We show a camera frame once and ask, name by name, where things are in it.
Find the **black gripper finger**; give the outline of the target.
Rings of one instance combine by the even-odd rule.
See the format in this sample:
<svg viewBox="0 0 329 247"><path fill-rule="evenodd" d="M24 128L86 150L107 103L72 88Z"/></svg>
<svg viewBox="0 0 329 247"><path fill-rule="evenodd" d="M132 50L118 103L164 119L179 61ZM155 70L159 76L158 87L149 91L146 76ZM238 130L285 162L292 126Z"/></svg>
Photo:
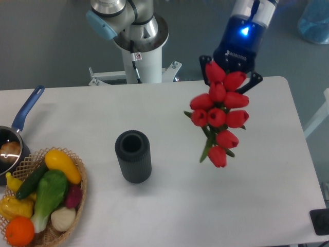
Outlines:
<svg viewBox="0 0 329 247"><path fill-rule="evenodd" d="M210 63L211 61L212 61L211 56L201 55L199 57L200 68L201 68L201 71L202 71L202 76L203 76L203 80L204 80L205 85L210 85L210 82L209 82L208 77L206 75L206 65L208 63Z"/></svg>
<svg viewBox="0 0 329 247"><path fill-rule="evenodd" d="M262 81L263 81L262 75L260 75L257 72L252 72L249 78L249 82L247 82L241 88L237 89L235 92L239 94L244 94Z"/></svg>

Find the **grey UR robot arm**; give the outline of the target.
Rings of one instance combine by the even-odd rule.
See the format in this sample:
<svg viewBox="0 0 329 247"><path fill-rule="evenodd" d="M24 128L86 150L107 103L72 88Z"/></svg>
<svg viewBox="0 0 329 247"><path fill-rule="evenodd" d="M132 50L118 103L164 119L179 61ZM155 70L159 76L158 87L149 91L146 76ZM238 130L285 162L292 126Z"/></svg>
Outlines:
<svg viewBox="0 0 329 247"><path fill-rule="evenodd" d="M91 1L86 18L105 40L121 49L128 84L172 82L181 63L162 67L162 47L168 40L166 21L154 13L153 1ZM236 1L218 48L212 56L199 58L201 70L216 62L225 72L250 73L249 82L238 89L243 94L263 77L255 72L255 58L268 27L267 1Z"/></svg>

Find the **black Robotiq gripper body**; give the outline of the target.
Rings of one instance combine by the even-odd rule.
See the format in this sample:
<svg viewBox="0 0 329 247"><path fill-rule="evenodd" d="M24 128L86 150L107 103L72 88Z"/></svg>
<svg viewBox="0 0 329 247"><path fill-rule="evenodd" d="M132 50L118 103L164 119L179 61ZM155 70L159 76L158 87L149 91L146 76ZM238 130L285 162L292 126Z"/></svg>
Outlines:
<svg viewBox="0 0 329 247"><path fill-rule="evenodd" d="M241 16L229 19L213 59L224 71L249 73L263 41L265 27Z"/></svg>

